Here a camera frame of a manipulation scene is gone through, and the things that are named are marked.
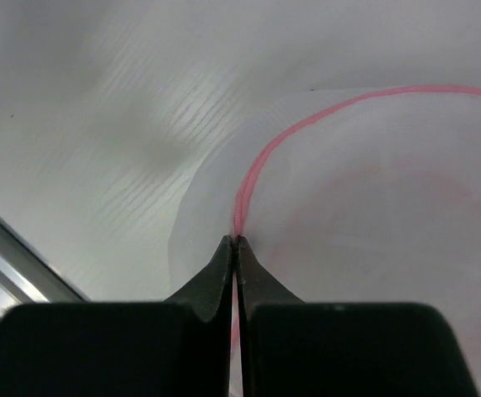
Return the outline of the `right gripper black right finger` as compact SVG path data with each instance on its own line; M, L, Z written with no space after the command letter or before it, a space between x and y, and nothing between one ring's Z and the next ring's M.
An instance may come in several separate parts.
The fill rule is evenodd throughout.
M298 299L236 241L246 396L475 396L458 341L416 303Z

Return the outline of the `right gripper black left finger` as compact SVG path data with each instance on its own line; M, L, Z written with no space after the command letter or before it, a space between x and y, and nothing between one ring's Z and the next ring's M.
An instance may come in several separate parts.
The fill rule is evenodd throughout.
M0 396L225 396L233 242L161 302L23 304L0 321Z

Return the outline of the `white pink mesh laundry bag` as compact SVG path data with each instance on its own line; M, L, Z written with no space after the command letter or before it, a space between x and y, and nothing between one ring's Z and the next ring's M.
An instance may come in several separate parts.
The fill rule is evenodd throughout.
M413 301L453 326L481 393L481 88L316 90L204 159L168 242L179 289L225 235L308 302Z

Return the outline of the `aluminium front rail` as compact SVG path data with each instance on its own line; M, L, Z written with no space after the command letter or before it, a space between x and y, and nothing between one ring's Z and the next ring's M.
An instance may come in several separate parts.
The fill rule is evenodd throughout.
M0 218L0 319L19 304L85 300Z

